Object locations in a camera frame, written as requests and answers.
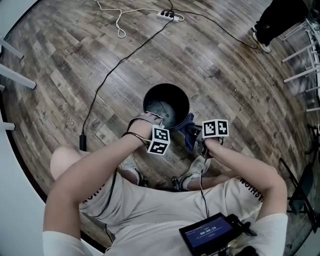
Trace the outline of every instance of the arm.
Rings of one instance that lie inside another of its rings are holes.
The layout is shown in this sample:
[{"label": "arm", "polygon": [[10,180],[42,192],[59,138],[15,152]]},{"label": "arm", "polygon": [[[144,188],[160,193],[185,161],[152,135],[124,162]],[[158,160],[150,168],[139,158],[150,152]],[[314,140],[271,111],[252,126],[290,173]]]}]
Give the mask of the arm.
[{"label": "arm", "polygon": [[225,148],[214,139],[206,139],[205,145],[212,157],[263,193],[264,201],[257,220],[268,215],[287,212],[286,183],[272,166]]},{"label": "arm", "polygon": [[[139,119],[131,125],[130,132],[148,139],[152,124]],[[102,187],[119,164],[142,145],[138,138],[128,134],[70,166],[51,188],[45,206],[43,230],[80,239],[79,204]]]}]

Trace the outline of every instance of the black and white fiducial marker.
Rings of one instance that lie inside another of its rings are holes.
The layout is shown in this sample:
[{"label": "black and white fiducial marker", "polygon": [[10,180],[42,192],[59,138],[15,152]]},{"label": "black and white fiducial marker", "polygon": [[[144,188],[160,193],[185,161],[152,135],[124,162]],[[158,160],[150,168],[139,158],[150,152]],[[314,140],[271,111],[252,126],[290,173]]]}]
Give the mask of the black and white fiducial marker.
[{"label": "black and white fiducial marker", "polygon": [[202,138],[228,137],[228,120],[213,119],[202,122]]},{"label": "black and white fiducial marker", "polygon": [[169,130],[152,125],[152,141],[148,148],[148,153],[163,156],[170,145]]}]

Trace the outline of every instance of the shoe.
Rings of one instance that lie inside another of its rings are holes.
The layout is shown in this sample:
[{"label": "shoe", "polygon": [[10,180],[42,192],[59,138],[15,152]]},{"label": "shoe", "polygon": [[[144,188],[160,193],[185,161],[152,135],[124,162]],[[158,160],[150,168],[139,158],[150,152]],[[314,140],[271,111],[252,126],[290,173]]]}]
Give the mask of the shoe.
[{"label": "shoe", "polygon": [[269,46],[266,46],[264,43],[261,43],[258,41],[257,34],[255,32],[253,32],[252,36],[253,36],[254,40],[258,42],[258,44],[262,48],[262,50],[264,50],[267,54],[271,53],[271,49]]},{"label": "shoe", "polygon": [[189,182],[192,181],[194,178],[200,178],[201,169],[203,166],[204,168],[203,168],[202,174],[204,175],[209,169],[210,163],[211,163],[210,158],[207,159],[207,161],[205,162],[205,159],[199,155],[191,164],[190,169],[178,179],[180,190],[182,191],[188,190],[187,185],[189,184]]},{"label": "shoe", "polygon": [[120,167],[122,170],[132,172],[137,180],[137,185],[143,180],[142,174],[138,171],[137,164],[132,155],[129,155],[121,164]]}]

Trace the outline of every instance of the small display screen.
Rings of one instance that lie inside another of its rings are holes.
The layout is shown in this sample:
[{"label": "small display screen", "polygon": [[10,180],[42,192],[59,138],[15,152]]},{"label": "small display screen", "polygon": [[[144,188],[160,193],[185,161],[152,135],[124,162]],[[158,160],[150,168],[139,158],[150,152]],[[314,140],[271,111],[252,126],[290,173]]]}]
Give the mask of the small display screen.
[{"label": "small display screen", "polygon": [[200,246],[232,230],[232,226],[219,217],[194,230],[185,233],[192,247]]}]

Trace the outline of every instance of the black pants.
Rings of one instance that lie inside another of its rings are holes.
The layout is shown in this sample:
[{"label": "black pants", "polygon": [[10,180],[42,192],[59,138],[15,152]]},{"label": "black pants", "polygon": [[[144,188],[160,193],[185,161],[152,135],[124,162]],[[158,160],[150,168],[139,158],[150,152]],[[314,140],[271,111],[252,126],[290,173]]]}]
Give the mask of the black pants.
[{"label": "black pants", "polygon": [[302,22],[309,10],[303,0],[273,0],[254,26],[256,37],[266,46],[294,24]]}]

